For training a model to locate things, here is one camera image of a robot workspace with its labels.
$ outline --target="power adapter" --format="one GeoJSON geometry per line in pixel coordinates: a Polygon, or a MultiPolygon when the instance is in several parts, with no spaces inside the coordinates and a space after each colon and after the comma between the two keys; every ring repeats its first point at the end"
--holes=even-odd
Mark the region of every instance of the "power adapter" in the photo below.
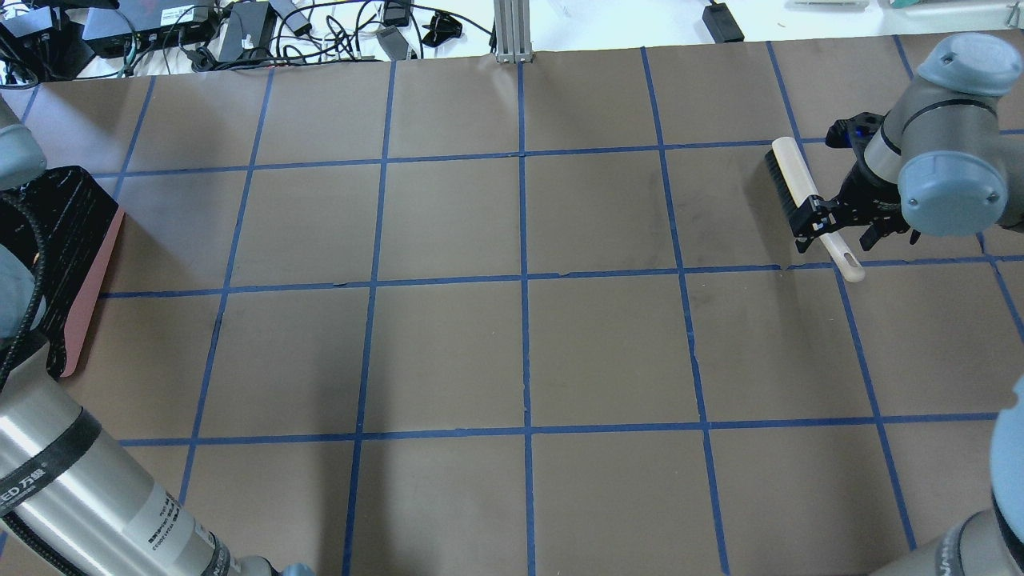
{"type": "Polygon", "coordinates": [[[739,25],[736,24],[736,19],[732,17],[732,12],[729,11],[729,7],[725,3],[711,0],[711,5],[705,6],[701,19],[703,19],[705,26],[708,27],[708,32],[711,33],[716,44],[743,41],[743,31],[739,30],[739,25]]]}

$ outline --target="cable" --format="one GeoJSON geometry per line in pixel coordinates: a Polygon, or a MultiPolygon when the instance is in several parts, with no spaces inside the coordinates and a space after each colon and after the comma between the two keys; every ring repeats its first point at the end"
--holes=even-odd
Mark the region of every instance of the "cable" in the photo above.
{"type": "Polygon", "coordinates": [[[11,338],[11,343],[7,347],[7,354],[4,356],[3,363],[0,364],[0,394],[2,394],[4,386],[7,384],[7,377],[10,376],[11,371],[14,369],[14,359],[25,343],[25,337],[32,330],[32,323],[36,320],[36,313],[39,311],[39,306],[43,300],[43,277],[46,276],[46,243],[43,240],[42,224],[36,219],[35,214],[29,211],[17,198],[10,194],[0,194],[0,202],[7,204],[28,220],[29,228],[32,229],[32,236],[36,241],[37,250],[36,265],[34,266],[36,286],[32,289],[32,296],[29,298],[29,310],[22,317],[22,323],[18,325],[17,331],[14,332],[13,338],[11,338]]]}
{"type": "Polygon", "coordinates": [[[416,38],[420,41],[420,55],[416,56],[418,58],[427,57],[423,53],[423,32],[420,31],[420,24],[416,22],[416,10],[409,11],[409,17],[413,20],[413,28],[416,30],[416,38]]]}

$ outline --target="blue tape line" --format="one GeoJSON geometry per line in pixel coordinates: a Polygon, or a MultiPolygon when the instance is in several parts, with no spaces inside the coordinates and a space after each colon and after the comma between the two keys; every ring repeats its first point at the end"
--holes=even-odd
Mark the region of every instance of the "blue tape line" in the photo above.
{"type": "Polygon", "coordinates": [[[124,448],[135,448],[140,446],[188,446],[190,438],[136,438],[131,440],[121,440],[118,443],[124,448]]]}
{"type": "Polygon", "coordinates": [[[280,436],[237,436],[201,438],[200,446],[253,446],[257,444],[306,444],[315,442],[352,442],[354,434],[305,434],[280,436]]]}
{"type": "Polygon", "coordinates": [[[967,414],[918,414],[907,416],[883,416],[887,424],[912,424],[921,422],[977,422],[994,420],[998,412],[974,412],[967,414]]]}
{"type": "Polygon", "coordinates": [[[672,235],[672,249],[676,256],[676,268],[679,272],[679,294],[683,306],[683,321],[686,326],[686,341],[690,355],[690,370],[693,374],[693,394],[696,397],[697,413],[703,424],[705,467],[708,472],[708,492],[711,500],[712,518],[715,523],[715,539],[718,543],[719,563],[724,574],[729,574],[729,553],[725,540],[725,525],[722,521],[722,506],[718,492],[718,475],[715,471],[715,453],[711,445],[711,430],[708,427],[708,410],[705,407],[703,385],[700,380],[700,367],[697,363],[696,341],[693,337],[693,318],[690,311],[689,292],[686,287],[686,266],[683,261],[683,251],[679,244],[679,230],[676,220],[676,206],[672,198],[672,182],[669,178],[669,163],[666,158],[665,137],[662,129],[662,115],[657,108],[657,93],[654,90],[654,79],[650,72],[650,60],[647,48],[640,48],[640,59],[643,61],[644,77],[647,81],[647,92],[650,96],[650,110],[654,118],[654,133],[657,136],[658,159],[662,164],[662,184],[665,188],[665,204],[669,215],[669,230],[672,235]]]}
{"type": "Polygon", "coordinates": [[[702,422],[652,422],[648,424],[560,424],[549,426],[534,426],[534,434],[616,434],[644,431],[679,431],[702,430],[707,427],[702,422]]]}
{"type": "Polygon", "coordinates": [[[1010,293],[1007,281],[1002,278],[1002,271],[999,270],[999,265],[995,262],[994,258],[989,261],[989,265],[992,266],[992,274],[995,275],[995,283],[998,284],[999,292],[1002,293],[1002,299],[1006,301],[1007,308],[1010,311],[1010,316],[1014,320],[1014,326],[1017,328],[1017,335],[1020,337],[1021,341],[1024,341],[1024,321],[1021,320],[1020,312],[1017,310],[1017,304],[1014,303],[1014,297],[1010,293]]]}
{"type": "Polygon", "coordinates": [[[35,106],[36,96],[38,95],[39,95],[39,84],[36,84],[36,87],[32,89],[32,93],[29,94],[29,101],[25,105],[25,111],[22,112],[22,124],[25,124],[29,120],[29,113],[32,112],[32,107],[35,106]]]}
{"type": "Polygon", "coordinates": [[[537,531],[534,516],[534,415],[529,366],[529,262],[526,241],[526,96],[523,63],[516,64],[516,96],[519,118],[519,282],[522,316],[522,425],[523,468],[526,499],[526,574],[537,576],[537,531]]]}
{"type": "MultiPolygon", "coordinates": [[[[964,412],[952,414],[905,414],[883,416],[887,424],[912,424],[924,422],[975,422],[994,420],[998,412],[964,412]]],[[[841,417],[841,418],[796,418],[779,420],[722,420],[711,422],[642,422],[626,424],[550,424],[530,426],[530,435],[579,435],[579,434],[630,434],[648,431],[697,431],[724,429],[762,429],[762,428],[807,428],[831,426],[866,426],[876,425],[873,416],[841,417]]],[[[526,434],[525,426],[504,426],[495,428],[444,428],[423,430],[378,431],[360,435],[362,442],[385,442],[392,440],[424,440],[433,438],[478,438],[522,436],[526,434]]],[[[354,442],[355,434],[312,434],[312,435],[281,435],[281,436],[245,436],[245,437],[206,437],[197,439],[200,446],[221,446],[252,444],[301,444],[310,442],[354,442]]],[[[141,438],[120,441],[124,447],[173,447],[188,446],[189,438],[141,438]]]]}
{"type": "Polygon", "coordinates": [[[523,151],[525,156],[578,156],[586,154],[623,154],[630,152],[654,152],[656,146],[624,146],[608,148],[577,148],[568,150],[528,150],[523,151]]]}
{"type": "Polygon", "coordinates": [[[142,122],[145,121],[145,113],[150,110],[150,101],[153,100],[153,91],[157,86],[157,77],[150,78],[150,86],[145,90],[145,97],[142,98],[142,108],[138,111],[138,120],[135,121],[135,129],[132,131],[131,140],[128,141],[128,151],[125,152],[125,161],[121,165],[121,173],[118,175],[118,183],[114,187],[114,194],[111,198],[117,200],[121,197],[121,188],[125,182],[125,173],[131,164],[131,157],[135,154],[135,146],[138,143],[138,135],[142,132],[142,122]]]}
{"type": "Polygon", "coordinates": [[[850,295],[847,293],[846,284],[839,269],[834,269],[833,272],[836,275],[836,284],[839,286],[840,298],[843,300],[846,320],[850,325],[850,336],[853,338],[853,347],[857,353],[857,362],[860,364],[860,373],[864,379],[867,401],[871,405],[871,414],[873,415],[876,428],[879,433],[879,441],[882,444],[882,454],[886,460],[886,467],[889,469],[889,481],[892,484],[893,496],[896,498],[896,507],[899,510],[900,522],[903,523],[903,534],[906,536],[907,545],[912,550],[918,547],[918,542],[913,536],[910,516],[907,513],[906,502],[903,499],[903,489],[900,487],[899,474],[896,471],[896,462],[893,460],[892,448],[889,446],[889,435],[886,433],[882,409],[879,406],[879,399],[874,394],[874,383],[871,381],[871,374],[867,369],[867,357],[864,355],[864,347],[860,340],[860,331],[857,329],[857,320],[853,315],[853,305],[850,303],[850,295]]]}
{"type": "Polygon", "coordinates": [[[606,270],[592,272],[539,272],[528,276],[529,280],[564,280],[571,278],[621,278],[627,276],[670,276],[679,274],[679,271],[671,268],[646,269],[646,270],[606,270]]]}
{"type": "Polygon", "coordinates": [[[388,158],[390,164],[411,164],[414,162],[457,162],[459,160],[492,160],[495,158],[515,158],[515,152],[493,152],[485,154],[450,154],[446,156],[407,156],[403,158],[388,158]]]}
{"type": "Polygon", "coordinates": [[[710,422],[709,426],[713,430],[744,429],[744,428],[806,428],[825,426],[856,426],[873,424],[874,418],[847,417],[847,418],[796,418],[788,420],[727,420],[722,422],[710,422]]]}
{"type": "Polygon", "coordinates": [[[665,145],[662,148],[664,148],[665,150],[688,150],[688,149],[702,149],[702,148],[739,148],[746,146],[771,146],[771,140],[732,140],[732,141],[721,141],[721,142],[673,143],[673,145],[665,145]]]}
{"type": "Polygon", "coordinates": [[[394,79],[397,66],[391,61],[388,74],[387,106],[384,112],[384,142],[381,146],[380,187],[377,190],[377,224],[374,232],[374,257],[370,273],[370,297],[367,302],[367,329],[362,339],[362,368],[359,374],[359,400],[355,412],[355,437],[352,447],[352,469],[348,480],[348,510],[345,515],[345,540],[342,548],[341,573],[352,570],[352,542],[355,536],[355,506],[359,488],[359,464],[362,460],[362,430],[367,417],[367,392],[370,383],[370,359],[373,347],[374,316],[377,308],[377,279],[380,273],[381,237],[384,228],[384,195],[387,191],[388,152],[391,146],[391,116],[394,110],[394,79]]]}
{"type": "Polygon", "coordinates": [[[222,293],[219,288],[206,290],[167,290],[165,292],[103,292],[102,300],[120,300],[126,298],[182,298],[187,296],[213,296],[222,293]]]}
{"type": "Polygon", "coordinates": [[[771,42],[765,42],[765,48],[768,49],[768,57],[771,58],[771,68],[775,71],[775,81],[778,83],[779,93],[782,94],[782,104],[785,106],[785,115],[790,118],[793,135],[797,139],[800,154],[806,160],[807,154],[804,152],[804,139],[800,135],[800,126],[797,124],[797,117],[793,114],[793,105],[790,102],[790,93],[785,90],[785,81],[782,79],[782,70],[778,67],[778,58],[775,57],[775,48],[771,42]]]}
{"type": "Polygon", "coordinates": [[[988,258],[984,256],[964,256],[958,258],[919,258],[915,260],[861,260],[864,268],[885,268],[885,266],[920,266],[935,264],[978,264],[985,263],[988,258]]]}
{"type": "Polygon", "coordinates": [[[730,272],[766,272],[779,271],[782,266],[778,264],[751,264],[736,266],[695,266],[686,269],[686,274],[723,274],[730,272]]]}
{"type": "Polygon", "coordinates": [[[221,174],[224,172],[247,172],[247,171],[249,171],[249,166],[214,166],[210,168],[170,168],[167,170],[136,170],[134,172],[125,172],[124,177],[144,178],[151,176],[184,176],[189,174],[221,174]]]}
{"type": "Polygon", "coordinates": [[[896,51],[899,52],[899,59],[903,63],[903,70],[906,72],[906,77],[913,80],[913,67],[910,66],[910,60],[906,57],[906,50],[903,49],[903,41],[899,39],[899,36],[893,34],[893,43],[896,44],[896,51]]]}
{"type": "Polygon", "coordinates": [[[257,164],[254,170],[293,170],[296,168],[333,168],[336,166],[376,166],[381,161],[369,160],[323,160],[318,162],[283,162],[278,164],[257,164]]]}
{"type": "Polygon", "coordinates": [[[217,307],[217,317],[213,325],[213,334],[210,336],[210,349],[206,357],[206,367],[203,369],[203,384],[200,387],[199,401],[196,404],[196,418],[193,421],[191,442],[188,445],[188,455],[185,458],[185,469],[181,477],[181,489],[178,493],[178,500],[184,503],[188,497],[188,484],[191,480],[191,468],[196,461],[196,447],[199,440],[200,429],[203,426],[203,414],[206,411],[206,399],[210,390],[210,377],[213,375],[214,360],[217,356],[217,343],[220,339],[220,329],[224,321],[224,311],[227,308],[228,288],[231,286],[231,276],[234,274],[234,258],[239,251],[239,241],[242,238],[242,227],[246,216],[246,206],[249,203],[249,192],[253,180],[253,166],[256,164],[256,155],[259,153],[260,138],[263,134],[263,125],[266,122],[266,111],[270,104],[270,91],[273,89],[273,70],[266,76],[266,86],[263,89],[263,102],[260,107],[259,121],[256,124],[256,134],[253,137],[253,148],[249,154],[249,170],[246,173],[246,183],[242,190],[242,200],[239,203],[239,213],[234,220],[234,232],[231,236],[231,249],[227,255],[227,265],[224,271],[224,282],[221,287],[220,304],[217,307]]]}

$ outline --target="black electronic device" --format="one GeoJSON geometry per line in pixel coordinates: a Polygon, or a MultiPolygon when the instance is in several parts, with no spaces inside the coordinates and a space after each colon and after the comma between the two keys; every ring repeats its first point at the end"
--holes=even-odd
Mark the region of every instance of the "black electronic device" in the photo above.
{"type": "Polygon", "coordinates": [[[131,0],[119,12],[89,9],[82,39],[100,57],[123,56],[134,36],[131,28],[138,34],[137,50],[142,51],[153,44],[177,46],[179,40],[181,44],[205,42],[216,36],[220,23],[214,0],[131,0]]]}
{"type": "Polygon", "coordinates": [[[398,28],[409,26],[410,13],[412,11],[412,2],[408,0],[386,0],[384,8],[381,10],[381,22],[384,23],[384,26],[398,28]]]}
{"type": "Polygon", "coordinates": [[[297,6],[292,3],[292,0],[270,0],[270,6],[273,7],[273,11],[278,12],[278,16],[285,20],[285,26],[296,36],[309,34],[309,31],[313,29],[313,25],[309,24],[309,18],[302,12],[295,11],[297,6]]]}
{"type": "Polygon", "coordinates": [[[701,19],[703,19],[705,26],[708,27],[708,32],[711,33],[716,44],[743,41],[743,31],[739,30],[739,25],[736,24],[736,19],[732,17],[732,12],[729,11],[729,7],[725,3],[711,0],[711,5],[705,6],[701,19]]]}
{"type": "Polygon", "coordinates": [[[42,82],[78,76],[94,55],[82,41],[82,25],[57,8],[30,10],[0,20],[0,28],[4,31],[0,51],[42,82]]]}
{"type": "Polygon", "coordinates": [[[269,52],[264,50],[269,47],[275,19],[267,2],[232,4],[218,59],[227,63],[243,59],[246,55],[252,57],[269,55],[269,52]]]}
{"type": "Polygon", "coordinates": [[[416,59],[413,47],[409,45],[401,32],[398,32],[398,29],[393,26],[377,31],[377,42],[380,43],[381,48],[384,48],[387,57],[392,60],[416,59]]]}

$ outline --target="white label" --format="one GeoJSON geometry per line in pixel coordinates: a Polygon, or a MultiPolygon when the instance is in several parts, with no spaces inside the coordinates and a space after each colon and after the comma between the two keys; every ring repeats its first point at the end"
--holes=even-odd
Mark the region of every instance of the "white label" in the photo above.
{"type": "Polygon", "coordinates": [[[150,498],[121,533],[159,566],[170,566],[185,549],[196,519],[154,483],[150,498]]]}
{"type": "Polygon", "coordinates": [[[193,22],[196,19],[196,6],[193,5],[167,8],[160,12],[160,26],[174,26],[175,24],[193,22]]]}

